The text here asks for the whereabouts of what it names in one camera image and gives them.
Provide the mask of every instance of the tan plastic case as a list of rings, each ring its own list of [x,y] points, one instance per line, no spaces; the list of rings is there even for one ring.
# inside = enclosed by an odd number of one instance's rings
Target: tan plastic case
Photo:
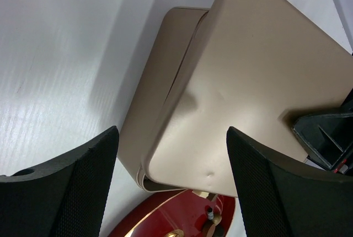
[[[229,126],[304,161],[291,120],[339,106],[352,71],[350,54],[286,0],[173,8],[126,116],[118,158],[146,191],[236,196]]]

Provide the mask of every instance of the white table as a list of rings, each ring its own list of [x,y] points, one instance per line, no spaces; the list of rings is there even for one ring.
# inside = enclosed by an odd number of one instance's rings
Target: white table
[[[120,128],[167,10],[212,1],[0,0],[0,174]],[[332,0],[289,1],[351,51]],[[147,196],[117,161],[101,236]]]

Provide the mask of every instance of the beige box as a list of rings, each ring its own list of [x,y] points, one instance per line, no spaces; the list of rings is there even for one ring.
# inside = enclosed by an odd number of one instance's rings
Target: beige box
[[[173,8],[126,116],[118,158],[146,191],[236,196],[229,126],[304,161],[292,119],[340,106],[352,71],[350,54],[286,0]]]

